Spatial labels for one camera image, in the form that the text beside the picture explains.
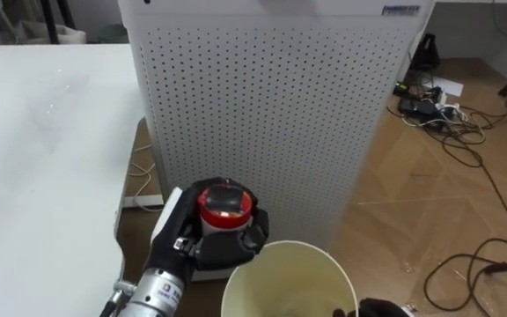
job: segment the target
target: white paper cup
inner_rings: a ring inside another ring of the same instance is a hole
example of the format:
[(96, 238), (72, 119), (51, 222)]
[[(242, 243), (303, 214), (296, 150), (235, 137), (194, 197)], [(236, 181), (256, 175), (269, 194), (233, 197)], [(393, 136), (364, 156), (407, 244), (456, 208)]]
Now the white paper cup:
[(267, 244), (234, 270), (222, 300), (222, 317), (332, 317), (357, 310), (342, 267), (326, 252), (298, 241)]

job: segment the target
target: black wire tangle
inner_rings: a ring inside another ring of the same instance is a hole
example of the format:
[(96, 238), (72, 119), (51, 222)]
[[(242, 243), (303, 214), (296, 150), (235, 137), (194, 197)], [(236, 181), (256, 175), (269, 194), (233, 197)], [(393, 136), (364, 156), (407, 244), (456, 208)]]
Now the black wire tangle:
[[(462, 109), (466, 109), (468, 112), (469, 117), (473, 118), (475, 122), (481, 122), (481, 124), (472, 124), (471, 122), (465, 122), (462, 120), (460, 116), (457, 116), (459, 120), (455, 123), (447, 123), (451, 124), (451, 129), (430, 129), (427, 125), (423, 126), (423, 131), (433, 138), (434, 140), (438, 141), (443, 150), (450, 155), (452, 158), (456, 159), (458, 162), (463, 164), (464, 166), (472, 167), (472, 168), (480, 168), (489, 179), (490, 184), (492, 185), (492, 188), (494, 189), (500, 203), (503, 206), (504, 211), (507, 214), (507, 203), (503, 199), (502, 193), (500, 192), (500, 189), (496, 185), (491, 173), (489, 172), (488, 168), (485, 166), (483, 158), (481, 154), (475, 150), (471, 146), (476, 144), (482, 144), (486, 141), (486, 138), (484, 137), (481, 141), (470, 141), (469, 139), (465, 138), (466, 135), (479, 135), (483, 136), (482, 132), (480, 131), (479, 127), (482, 130), (490, 130), (495, 127), (495, 125), (505, 118), (507, 118), (507, 111), (502, 114), (489, 114), (481, 110), (477, 110), (471, 107), (465, 107), (460, 106)], [(403, 118), (402, 115), (396, 114), (391, 109), (388, 109), (388, 111), (400, 118)], [(414, 125), (418, 125), (419, 122), (412, 122), (408, 118), (406, 118), (407, 121), (414, 123)], [(469, 159), (464, 159), (462, 155), (464, 153), (467, 153), (469, 156)], [(467, 306), (471, 301), (478, 307), (478, 309), (482, 312), (483, 315), (489, 317), (490, 314), (487, 311), (486, 308), (482, 306), (476, 295), (474, 294), (474, 290), (476, 289), (476, 286), (479, 282), (479, 278), (484, 273), (486, 266), (480, 269), (478, 272), (473, 274), (473, 266), (476, 262), (482, 262), (488, 265), (490, 264), (496, 264), (498, 261), (487, 259), (484, 257), (479, 256), (479, 253), (483, 248), (485, 248), (489, 244), (494, 243), (500, 243), (507, 245), (507, 240), (500, 239), (500, 238), (490, 238), (482, 242), (476, 250), (472, 254), (454, 254), (449, 256), (447, 259), (440, 262), (425, 278), (423, 283), (423, 292), (425, 295), (425, 298), (432, 304), (435, 308), (445, 311), (445, 312), (457, 312), (461, 309), (463, 309), (465, 306)], [(462, 259), (466, 258), (469, 259), (468, 265), (467, 265), (467, 297), (463, 300), (463, 302), (456, 306), (442, 306), (438, 304), (429, 293), (429, 283), (433, 276), (436, 275), (436, 273), (444, 268), (448, 263), (456, 260), (456, 259)]]

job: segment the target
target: wall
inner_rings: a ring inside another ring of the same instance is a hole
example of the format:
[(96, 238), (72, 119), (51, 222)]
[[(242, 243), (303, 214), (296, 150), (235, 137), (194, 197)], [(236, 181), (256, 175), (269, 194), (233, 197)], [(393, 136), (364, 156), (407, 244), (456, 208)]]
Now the wall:
[[(507, 33), (507, 4), (495, 8)], [(496, 30), (492, 10), (492, 4), (436, 4), (426, 32), (436, 35), (442, 58), (480, 57), (507, 77), (507, 38)]]
[(69, 0), (68, 3), (76, 27), (87, 33), (89, 41), (97, 40), (101, 27), (122, 23), (117, 0)]

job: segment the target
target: herringbone wood floor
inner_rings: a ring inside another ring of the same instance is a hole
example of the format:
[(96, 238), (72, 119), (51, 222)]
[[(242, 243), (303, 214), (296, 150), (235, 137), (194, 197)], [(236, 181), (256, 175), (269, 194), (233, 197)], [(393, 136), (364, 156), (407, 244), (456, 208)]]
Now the herringbone wood floor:
[[(444, 61), (437, 74), (465, 85), (463, 95), (450, 102), (493, 114), (505, 111), (504, 99), (496, 95), (505, 80), (484, 63)], [(389, 106), (397, 102), (391, 98)], [(139, 129), (135, 147), (149, 142), (144, 131)], [(488, 131), (487, 139), (475, 149), (507, 202), (507, 119)], [(134, 160), (151, 163), (149, 152)], [(129, 180), (127, 195), (140, 185)], [(154, 183), (145, 194), (157, 192)], [(137, 210), (122, 214), (118, 238), (129, 280), (141, 273), (157, 216)], [(507, 239), (507, 216), (483, 171), (457, 163), (421, 130), (385, 112), (331, 248), (358, 297), (408, 304), (420, 315), (481, 316), (472, 305), (440, 313), (425, 300), (423, 280), (447, 256), (472, 253), (491, 237)], [(507, 261), (507, 247), (487, 247), (481, 255)], [(440, 271), (430, 286), (432, 298), (444, 306), (460, 304), (467, 295), (466, 272), (465, 261)], [(178, 316), (218, 316), (223, 290), (224, 281), (192, 285)], [(507, 274), (481, 277), (476, 294), (492, 316), (507, 316)]]

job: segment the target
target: black cable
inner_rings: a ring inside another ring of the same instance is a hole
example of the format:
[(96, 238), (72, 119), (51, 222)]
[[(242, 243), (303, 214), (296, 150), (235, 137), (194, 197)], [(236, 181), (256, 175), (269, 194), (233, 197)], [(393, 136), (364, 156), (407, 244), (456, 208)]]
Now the black cable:
[(103, 307), (103, 311), (101, 311), (101, 314), (99, 315), (99, 317), (109, 317), (114, 313), (115, 309), (116, 309), (116, 303), (109, 300), (105, 304), (105, 307)]
[(496, 0), (492, 0), (492, 22), (494, 23), (494, 27), (496, 28), (496, 30), (501, 35), (507, 37), (507, 33), (498, 25), (498, 21), (496, 18)]
[[(461, 106), (461, 108), (468, 110), (469, 115), (471, 117), (473, 115), (475, 115), (477, 117), (482, 118), (485, 121), (486, 124), (480, 126), (481, 129), (493, 129), (495, 127), (496, 123), (507, 118), (507, 112), (505, 112), (503, 114), (488, 114), (486, 112), (476, 110), (471, 107)], [(453, 157), (454, 159), (459, 161), (461, 164), (463, 164), (465, 166), (472, 167), (472, 168), (482, 169), (482, 171), (487, 175), (489, 182), (492, 185), (492, 188), (494, 189), (498, 199), (500, 200), (500, 203), (503, 206), (503, 209), (505, 210), (505, 212), (507, 214), (507, 203), (503, 199), (502, 193), (500, 192), (500, 189), (496, 185), (492, 175), (490, 174), (490, 171), (485, 166), (481, 154), (479, 152), (473, 150), (470, 147), (470, 145), (473, 145), (473, 144), (483, 143), (485, 141), (485, 139), (483, 139), (482, 142), (471, 142), (471, 141), (468, 141), (465, 138), (463, 138), (463, 136), (466, 136), (467, 134), (481, 134), (481, 132), (479, 131), (479, 126), (471, 124), (469, 122), (464, 122), (460, 116), (458, 116), (458, 118), (459, 118), (460, 122), (456, 123), (456, 125), (461, 128), (459, 130), (449, 129), (447, 131), (443, 131), (443, 130), (440, 131), (440, 130), (430, 129), (430, 128), (428, 128), (428, 126), (423, 126), (422, 128), (428, 136), (432, 137), (434, 140), (441, 143), (442, 148), (444, 149), (444, 151), (448, 155), (450, 155), (451, 157)], [(455, 153), (453, 153), (451, 151), (451, 149), (458, 149), (458, 150), (467, 152), (473, 158), (473, 161), (472, 162), (465, 161), (464, 159), (458, 157)], [(481, 252), (481, 250), (485, 246), (487, 246), (488, 244), (496, 243), (496, 242), (504, 243), (505, 245), (507, 245), (507, 240), (505, 240), (505, 239), (490, 238), (490, 239), (487, 239), (484, 242), (482, 242), (472, 254), (454, 254), (454, 255), (449, 256), (447, 259), (445, 259), (441, 263), (439, 263), (426, 276), (424, 283), (423, 283), (423, 292), (424, 292), (425, 298), (428, 300), (428, 302), (430, 302), (430, 304), (432, 304), (435, 308), (437, 308), (441, 311), (457, 312), (457, 311), (460, 311), (461, 309), (463, 309), (465, 306), (467, 306), (472, 301), (478, 307), (478, 309), (482, 312), (483, 315), (489, 317), (490, 316), (489, 312), (481, 305), (478, 298), (476, 298), (474, 291), (476, 289), (476, 286), (478, 284), (480, 276), (484, 273), (486, 268), (491, 264), (499, 263), (497, 261), (490, 260), (490, 259), (483, 258), (483, 257), (479, 256), (479, 253)], [(429, 294), (428, 286), (429, 286), (430, 280), (433, 276), (436, 275), (436, 273), (439, 270), (441, 270), (443, 267), (445, 267), (448, 263), (450, 263), (451, 261), (454, 261), (456, 259), (461, 259), (461, 258), (469, 259), (469, 263), (468, 263), (468, 267), (467, 267), (467, 297), (465, 298), (465, 300), (461, 304), (459, 304), (457, 306), (453, 306), (453, 307), (441, 306), (434, 299), (432, 299)], [(487, 266), (480, 269), (478, 272), (476, 272), (474, 274), (474, 277), (472, 277), (473, 266), (476, 262), (487, 263)]]

